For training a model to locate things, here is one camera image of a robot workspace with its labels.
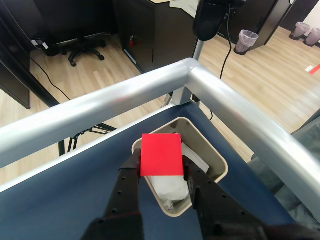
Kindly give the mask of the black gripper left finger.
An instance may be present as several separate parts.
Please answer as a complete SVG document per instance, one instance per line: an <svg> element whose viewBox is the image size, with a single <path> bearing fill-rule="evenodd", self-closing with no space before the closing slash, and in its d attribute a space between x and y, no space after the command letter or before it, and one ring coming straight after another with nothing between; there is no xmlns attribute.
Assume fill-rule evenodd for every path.
<svg viewBox="0 0 320 240"><path fill-rule="evenodd" d="M139 208L141 149L118 170L117 180L102 217L94 219L83 240L143 240L144 224Z"/></svg>

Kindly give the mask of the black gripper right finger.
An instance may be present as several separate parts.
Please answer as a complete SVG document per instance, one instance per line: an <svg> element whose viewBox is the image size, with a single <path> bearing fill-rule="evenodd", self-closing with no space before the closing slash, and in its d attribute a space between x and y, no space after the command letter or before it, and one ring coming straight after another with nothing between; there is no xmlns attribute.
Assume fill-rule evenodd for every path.
<svg viewBox="0 0 320 240"><path fill-rule="evenodd" d="M197 212L204 240L266 240L263 222L224 192L188 157L183 156L184 180Z"/></svg>

